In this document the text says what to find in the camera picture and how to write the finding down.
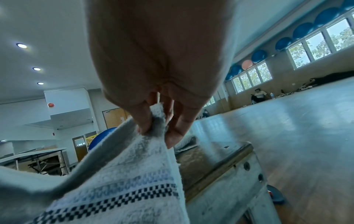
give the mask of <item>recessed light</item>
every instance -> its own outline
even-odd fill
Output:
[[[16,44],[19,48],[24,48],[24,49],[26,49],[27,48],[27,46],[26,45],[24,45],[24,44],[20,44],[20,43],[18,43],[18,44]]]

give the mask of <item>wooden floor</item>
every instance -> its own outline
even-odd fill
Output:
[[[196,121],[191,133],[251,142],[288,201],[283,224],[354,223],[354,78]]]

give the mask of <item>bench top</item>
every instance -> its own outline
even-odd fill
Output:
[[[177,154],[186,202],[252,151],[249,142],[200,142]]]

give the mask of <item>wooden bench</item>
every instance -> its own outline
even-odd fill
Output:
[[[176,159],[192,224],[281,223],[250,143],[201,142]]]

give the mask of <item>door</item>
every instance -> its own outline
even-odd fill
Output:
[[[103,113],[103,117],[104,117],[104,121],[106,123],[107,129],[118,127],[127,118],[127,115],[126,115],[127,112],[125,110],[123,110],[122,108],[107,110],[107,111],[103,111],[102,113]]]
[[[84,136],[73,138],[77,161],[80,162],[87,155],[87,147]]]

